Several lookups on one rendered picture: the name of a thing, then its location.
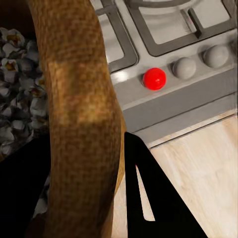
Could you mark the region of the popcorn bag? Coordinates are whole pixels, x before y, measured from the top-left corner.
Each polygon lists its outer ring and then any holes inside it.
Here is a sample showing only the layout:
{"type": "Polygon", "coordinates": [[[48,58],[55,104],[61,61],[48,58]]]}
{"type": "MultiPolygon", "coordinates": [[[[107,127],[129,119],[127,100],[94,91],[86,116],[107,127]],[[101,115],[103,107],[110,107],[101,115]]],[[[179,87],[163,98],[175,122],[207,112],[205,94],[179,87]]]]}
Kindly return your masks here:
{"type": "Polygon", "coordinates": [[[0,27],[35,40],[48,99],[51,180],[41,193],[48,207],[24,238],[111,238],[127,129],[94,6],[0,0],[0,27]]]}

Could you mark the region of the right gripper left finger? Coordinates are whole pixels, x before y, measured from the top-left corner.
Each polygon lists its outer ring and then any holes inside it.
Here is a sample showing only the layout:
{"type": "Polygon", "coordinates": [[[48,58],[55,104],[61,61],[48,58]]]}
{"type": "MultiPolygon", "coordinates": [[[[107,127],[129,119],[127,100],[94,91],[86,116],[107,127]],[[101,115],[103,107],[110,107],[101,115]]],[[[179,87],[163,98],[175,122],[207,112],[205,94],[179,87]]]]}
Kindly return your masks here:
{"type": "Polygon", "coordinates": [[[51,168],[50,143],[38,136],[0,162],[0,238],[24,238],[51,168]]]}

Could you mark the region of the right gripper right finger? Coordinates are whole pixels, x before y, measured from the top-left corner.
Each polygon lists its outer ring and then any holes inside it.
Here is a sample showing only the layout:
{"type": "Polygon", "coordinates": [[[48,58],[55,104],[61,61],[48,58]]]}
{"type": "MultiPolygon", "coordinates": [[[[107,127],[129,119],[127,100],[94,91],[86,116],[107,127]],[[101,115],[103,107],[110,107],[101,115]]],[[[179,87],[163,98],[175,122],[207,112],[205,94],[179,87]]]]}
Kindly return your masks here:
{"type": "Polygon", "coordinates": [[[167,175],[137,135],[124,133],[128,238],[208,238],[167,175]],[[143,218],[138,168],[155,221],[143,218]]]}

